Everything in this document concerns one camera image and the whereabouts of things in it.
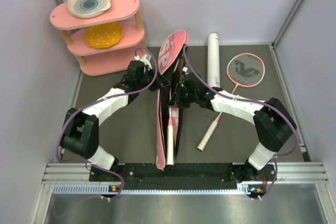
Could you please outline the white shuttlecock tube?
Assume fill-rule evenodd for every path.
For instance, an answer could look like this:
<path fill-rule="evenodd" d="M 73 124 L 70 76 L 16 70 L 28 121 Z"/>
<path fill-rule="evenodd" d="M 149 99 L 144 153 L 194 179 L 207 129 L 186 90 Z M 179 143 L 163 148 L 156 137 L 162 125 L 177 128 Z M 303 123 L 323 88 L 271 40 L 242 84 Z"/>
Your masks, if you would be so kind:
<path fill-rule="evenodd" d="M 207 84 L 220 87 L 219 35 L 211 33 L 207 38 Z"/>

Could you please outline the pink badminton racket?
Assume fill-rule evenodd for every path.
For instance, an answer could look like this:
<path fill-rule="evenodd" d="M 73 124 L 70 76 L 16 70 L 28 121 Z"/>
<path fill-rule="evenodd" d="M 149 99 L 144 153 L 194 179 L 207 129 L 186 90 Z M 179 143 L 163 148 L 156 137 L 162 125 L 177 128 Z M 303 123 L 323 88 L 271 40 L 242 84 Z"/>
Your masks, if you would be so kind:
<path fill-rule="evenodd" d="M 169 120 L 167 126 L 167 166 L 174 165 L 175 160 L 175 109 L 169 108 Z"/>
<path fill-rule="evenodd" d="M 238 54 L 228 63 L 226 74 L 235 84 L 231 92 L 234 93 L 238 87 L 252 88 L 261 83 L 265 75 L 265 64 L 255 54 Z"/>

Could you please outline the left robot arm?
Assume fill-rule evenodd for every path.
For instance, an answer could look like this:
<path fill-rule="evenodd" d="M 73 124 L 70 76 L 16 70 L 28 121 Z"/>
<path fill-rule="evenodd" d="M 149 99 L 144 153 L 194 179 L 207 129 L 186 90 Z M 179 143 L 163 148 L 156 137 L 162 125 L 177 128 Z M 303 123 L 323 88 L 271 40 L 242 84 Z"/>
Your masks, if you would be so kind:
<path fill-rule="evenodd" d="M 99 144 L 99 126 L 117 110 L 129 105 L 143 90 L 156 91 L 170 86 L 149 62 L 131 61 L 122 80 L 97 101 L 82 110 L 68 110 L 59 146 L 101 168 L 107 180 L 119 174 L 119 161 Z"/>

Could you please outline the pink racket bag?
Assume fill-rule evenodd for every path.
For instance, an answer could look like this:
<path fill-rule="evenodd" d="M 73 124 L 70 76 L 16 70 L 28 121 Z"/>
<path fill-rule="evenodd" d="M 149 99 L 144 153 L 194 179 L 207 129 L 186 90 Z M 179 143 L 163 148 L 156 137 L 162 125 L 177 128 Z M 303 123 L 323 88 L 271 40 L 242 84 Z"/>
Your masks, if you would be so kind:
<path fill-rule="evenodd" d="M 183 47 L 188 42 L 188 33 L 184 30 L 177 30 L 170 34 L 162 44 L 158 56 L 159 73 L 167 78 L 171 85 L 158 90 L 157 95 L 157 140 L 156 140 L 156 167 L 164 171 L 167 166 L 167 126 L 169 120 L 169 108 L 175 109 L 175 159 L 180 144 L 183 110 L 175 107 L 167 107 L 167 103 L 181 80 L 180 71 L 184 67 L 181 62 Z"/>

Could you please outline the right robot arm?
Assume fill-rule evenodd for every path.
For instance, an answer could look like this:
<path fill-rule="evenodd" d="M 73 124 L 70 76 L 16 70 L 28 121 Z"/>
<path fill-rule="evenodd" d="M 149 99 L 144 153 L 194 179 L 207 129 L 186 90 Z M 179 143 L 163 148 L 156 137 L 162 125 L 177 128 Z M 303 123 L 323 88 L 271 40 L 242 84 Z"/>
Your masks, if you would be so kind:
<path fill-rule="evenodd" d="M 284 105 L 276 98 L 252 100 L 233 95 L 219 87 L 210 87 L 198 75 L 187 73 L 167 103 L 179 109 L 192 103 L 211 111 L 230 114 L 254 125 L 259 143 L 246 161 L 245 174 L 252 180 L 264 174 L 264 167 L 294 135 L 297 126 Z"/>

